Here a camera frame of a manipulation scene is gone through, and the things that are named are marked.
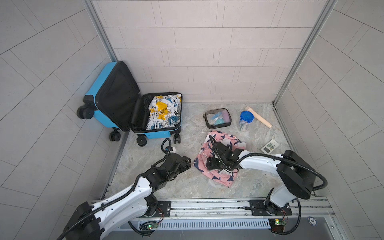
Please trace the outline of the pink navy patterned garment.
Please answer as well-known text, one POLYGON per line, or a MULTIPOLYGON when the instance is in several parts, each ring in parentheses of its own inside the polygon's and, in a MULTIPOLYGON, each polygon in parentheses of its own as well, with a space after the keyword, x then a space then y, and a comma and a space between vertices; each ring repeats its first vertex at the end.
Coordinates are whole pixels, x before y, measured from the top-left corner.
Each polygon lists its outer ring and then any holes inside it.
POLYGON ((245 150, 246 143, 234 135, 223 133, 221 131, 211 131, 208 133, 199 154, 194 160, 195 168, 197 168, 203 175, 229 188, 234 183, 238 171, 229 171, 225 169, 225 166, 222 165, 213 152, 211 138, 213 138, 216 143, 223 144, 231 151, 236 149, 245 150))

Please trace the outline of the clear black-trimmed toiletry pouch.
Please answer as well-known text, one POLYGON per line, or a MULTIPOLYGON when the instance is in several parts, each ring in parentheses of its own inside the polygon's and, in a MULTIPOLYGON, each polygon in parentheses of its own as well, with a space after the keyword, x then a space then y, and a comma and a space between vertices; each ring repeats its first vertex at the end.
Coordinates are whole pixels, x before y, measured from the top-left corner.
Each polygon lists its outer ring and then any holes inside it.
POLYGON ((208 129, 228 127, 232 123, 232 117, 225 108, 206 111, 203 115, 208 129))

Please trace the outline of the clear jar with blue lid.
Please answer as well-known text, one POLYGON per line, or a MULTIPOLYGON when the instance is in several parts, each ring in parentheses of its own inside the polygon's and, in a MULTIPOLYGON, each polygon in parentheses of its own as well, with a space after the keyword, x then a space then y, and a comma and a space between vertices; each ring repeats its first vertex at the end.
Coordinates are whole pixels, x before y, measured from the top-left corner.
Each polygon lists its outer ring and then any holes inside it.
POLYGON ((249 111, 243 111, 240 114, 239 129, 240 131, 246 131, 249 125, 253 122, 254 115, 249 111))

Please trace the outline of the white yellow blue patterned shirt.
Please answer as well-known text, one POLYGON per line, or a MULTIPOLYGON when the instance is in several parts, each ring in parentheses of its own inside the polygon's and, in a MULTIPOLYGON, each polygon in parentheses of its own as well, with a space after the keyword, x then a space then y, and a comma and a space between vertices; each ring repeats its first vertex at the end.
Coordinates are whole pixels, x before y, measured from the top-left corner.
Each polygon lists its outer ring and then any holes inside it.
POLYGON ((148 109, 147 131, 173 128, 181 121, 182 95, 155 96, 148 109))

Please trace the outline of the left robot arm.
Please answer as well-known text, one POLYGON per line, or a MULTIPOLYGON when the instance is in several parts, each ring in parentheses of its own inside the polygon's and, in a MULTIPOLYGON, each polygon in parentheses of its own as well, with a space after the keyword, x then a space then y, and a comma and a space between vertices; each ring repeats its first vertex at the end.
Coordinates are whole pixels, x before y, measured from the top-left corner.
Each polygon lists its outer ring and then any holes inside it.
POLYGON ((152 166, 139 174, 131 186, 119 193, 94 204, 80 204, 58 238, 102 240, 132 219, 152 215, 158 204, 153 194, 190 168, 190 158, 168 154, 161 166, 152 166))

